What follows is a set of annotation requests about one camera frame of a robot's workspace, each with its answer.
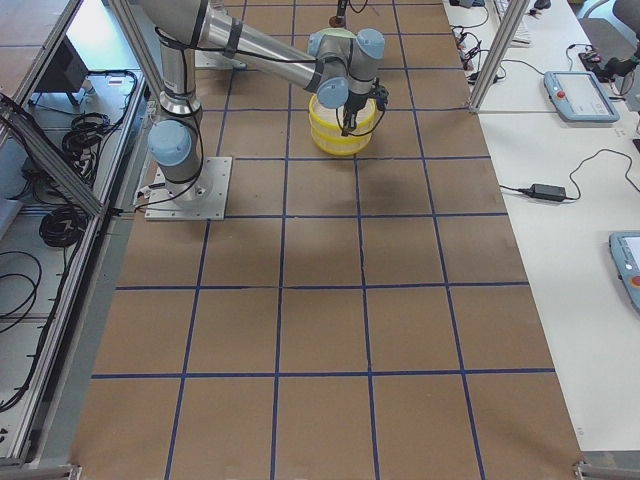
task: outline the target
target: white table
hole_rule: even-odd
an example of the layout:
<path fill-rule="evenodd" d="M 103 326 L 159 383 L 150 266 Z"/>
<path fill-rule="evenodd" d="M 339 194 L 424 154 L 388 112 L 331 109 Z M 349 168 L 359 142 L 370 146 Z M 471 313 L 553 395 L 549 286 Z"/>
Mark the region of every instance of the white table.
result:
<path fill-rule="evenodd" d="M 497 27 L 490 3 L 490 21 L 472 30 L 483 46 Z M 445 4 L 452 24 L 484 18 L 482 9 Z M 532 46 L 511 48 L 506 58 L 542 71 L 567 70 L 566 47 L 586 43 L 564 0 L 554 0 L 541 19 L 525 21 Z M 480 114 L 501 184 L 563 185 L 573 196 L 568 174 L 601 148 L 631 155 L 630 176 L 640 184 L 640 154 L 631 142 L 638 136 L 637 114 L 618 103 L 621 120 L 613 125 L 569 125 L 549 113 L 554 110 L 540 75 L 524 65 L 506 66 L 507 81 L 492 87 Z M 585 164 L 575 177 L 583 192 L 575 204 L 504 194 L 583 451 L 640 450 L 640 314 L 617 278 L 607 244 L 612 231 L 640 230 L 640 194 L 624 179 L 627 166 L 628 160 L 608 153 Z"/>

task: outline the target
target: power adapter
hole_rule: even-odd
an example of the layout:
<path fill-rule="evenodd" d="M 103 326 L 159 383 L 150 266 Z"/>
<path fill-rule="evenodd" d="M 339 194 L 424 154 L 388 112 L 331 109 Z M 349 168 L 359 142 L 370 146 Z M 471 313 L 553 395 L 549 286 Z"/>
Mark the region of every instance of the power adapter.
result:
<path fill-rule="evenodd" d="M 548 200 L 550 202 L 563 202 L 567 200 L 567 191 L 564 187 L 556 185 L 545 185 L 542 183 L 534 183 L 529 188 L 518 188 L 518 192 L 539 200 Z"/>

